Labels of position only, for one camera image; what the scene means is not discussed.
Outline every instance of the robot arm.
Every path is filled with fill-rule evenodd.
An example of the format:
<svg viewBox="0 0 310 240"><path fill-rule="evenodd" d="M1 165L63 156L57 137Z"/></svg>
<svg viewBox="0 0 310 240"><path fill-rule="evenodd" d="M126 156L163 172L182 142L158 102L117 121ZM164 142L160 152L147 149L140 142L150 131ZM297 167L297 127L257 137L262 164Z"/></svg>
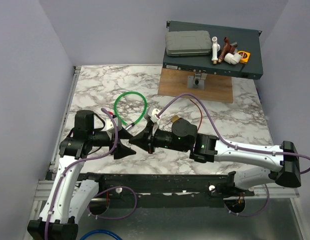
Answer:
<svg viewBox="0 0 310 240"><path fill-rule="evenodd" d="M156 111L153 109L148 111L148 113L154 112ZM273 182L289 188L301 186L298 158L275 154L278 152L296 153L292 142L284 141L282 145L261 146L227 140L230 144L255 152L244 151L237 147L229 147L214 135L197 133L197 126L178 116L172 118L171 131L157 129L155 133L153 131L155 123L151 120L153 118L149 118L149 116L145 118L148 121L145 129L130 138L129 143L150 154L155 151L155 148L166 148L180 152L190 151L189 158L199 163L238 162L257 166L246 171L230 173L234 175L233 186L241 190ZM272 154L257 152L261 150L269 151Z"/></svg>
<svg viewBox="0 0 310 240"><path fill-rule="evenodd" d="M129 143L140 147L152 154L155 148L165 148L180 152L190 151L190 159L199 163L206 162L238 162L255 165L256 167L238 172L230 172L227 183L217 191L218 196L236 196L250 187L266 183L277 183L284 187L299 187L300 172L298 158L294 156L264 154L231 148L213 135L197 133L197 126L185 119L174 117L172 131L158 129L160 118L156 116L157 109L149 109L145 115L147 125L143 131L132 136L121 127L120 121L116 119L119 138L129 139ZM105 124L106 131L94 129L94 112L89 110L78 111L75 116L75 127L73 136L68 135L60 144L60 162L53 184L51 194L46 205L40 213L39 220L31 220L28 232L35 240L44 239L44 228L48 215L51 215L49 223L49 234L51 239L74 240L78 232L78 222L90 200L100 190L97 179L85 179L80 188L73 196L75 184L84 162L72 166L69 171L62 172L70 164L79 158L85 159L92 147L109 147L114 145L114 126L111 121ZM271 152L296 153L291 142L284 141L282 145L258 146L251 144L229 143L254 150L268 150ZM124 146L120 140L113 152L114 159L120 159L136 152ZM54 204L54 211L49 212L50 203L57 182L63 178Z"/></svg>

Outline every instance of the marble tabletop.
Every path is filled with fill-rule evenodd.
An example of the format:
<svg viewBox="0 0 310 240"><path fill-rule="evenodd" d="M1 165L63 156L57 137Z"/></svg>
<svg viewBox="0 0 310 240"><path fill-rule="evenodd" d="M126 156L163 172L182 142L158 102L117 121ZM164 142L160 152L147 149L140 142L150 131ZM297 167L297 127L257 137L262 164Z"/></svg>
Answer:
<svg viewBox="0 0 310 240"><path fill-rule="evenodd" d="M70 112L63 133L64 137L74 126L74 117L78 110L93 110L102 118L106 116L100 108L113 111L116 98L127 91L140 92L147 99L148 106L162 109L173 97L157 95L161 73L160 65L95 65L83 66L75 89ZM220 133L228 140L240 143L270 145L272 140L256 92L255 84L250 79L233 78L233 103L203 101ZM136 120L143 110L143 101L137 95L128 95L118 103L118 112L127 122ZM200 113L198 108L187 98L180 98L161 116L161 126L170 121L174 115L198 125ZM146 125L142 119L133 129L137 134ZM95 127L102 124L96 119ZM164 127L170 130L171 124ZM203 134L215 135L207 116L199 130ZM154 154L148 154L136 146L131 146L136 155L113 160L112 156L87 161L82 173L113 174L226 174L230 171L245 170L252 166L233 162L197 163L189 159L188 152L176 152L157 148ZM91 156L101 155L107 151L103 147Z"/></svg>

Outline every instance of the gray floor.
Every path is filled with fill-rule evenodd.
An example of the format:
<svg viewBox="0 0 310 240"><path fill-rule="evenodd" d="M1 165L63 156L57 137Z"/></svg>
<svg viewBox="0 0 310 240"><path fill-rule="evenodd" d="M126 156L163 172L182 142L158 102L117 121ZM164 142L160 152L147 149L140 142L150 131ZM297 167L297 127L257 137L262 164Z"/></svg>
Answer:
<svg viewBox="0 0 310 240"><path fill-rule="evenodd" d="M264 199L249 199L244 213L263 206ZM107 216L118 217L128 209L110 209ZM272 199L267 211L255 217L236 217L225 209L139 208L123 220L95 220L84 213L79 223L78 240L85 233L106 229L123 240L301 240L290 199ZM88 240L111 240L95 234Z"/></svg>

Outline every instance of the green tube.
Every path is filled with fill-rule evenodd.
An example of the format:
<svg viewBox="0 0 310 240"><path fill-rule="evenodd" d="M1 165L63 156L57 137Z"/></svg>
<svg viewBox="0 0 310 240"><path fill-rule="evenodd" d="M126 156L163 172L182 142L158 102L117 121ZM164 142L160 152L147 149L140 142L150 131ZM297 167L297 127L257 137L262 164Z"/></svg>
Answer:
<svg viewBox="0 0 310 240"><path fill-rule="evenodd" d="M143 99L143 101L144 101L144 110L141 113L140 117L134 122L134 124L137 124L142 119L142 117L145 115L145 112L147 110L147 101L146 101L145 97L141 93L136 92L136 91L128 91L128 92L125 92L125 93L121 94L119 97L117 97L117 99L115 101L114 112L115 112L115 115L121 120L123 125L127 125L127 123L119 116L118 111L117 111L117 104L118 104L119 100L123 96L128 95L128 94L136 94L136 95L140 96Z"/></svg>

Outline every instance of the brown pipe fitting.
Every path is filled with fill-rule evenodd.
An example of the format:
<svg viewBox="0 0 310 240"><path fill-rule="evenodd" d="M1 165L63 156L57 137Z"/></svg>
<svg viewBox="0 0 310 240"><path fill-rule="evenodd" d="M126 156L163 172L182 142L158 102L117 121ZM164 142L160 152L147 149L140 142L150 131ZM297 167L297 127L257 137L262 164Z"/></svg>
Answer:
<svg viewBox="0 0 310 240"><path fill-rule="evenodd" d="M224 42L225 42L225 44L223 46L221 54L218 57L218 62L219 63L221 63L224 60L226 53L233 54L235 52L235 47L230 45L230 41L229 41L228 37L224 38Z"/></svg>

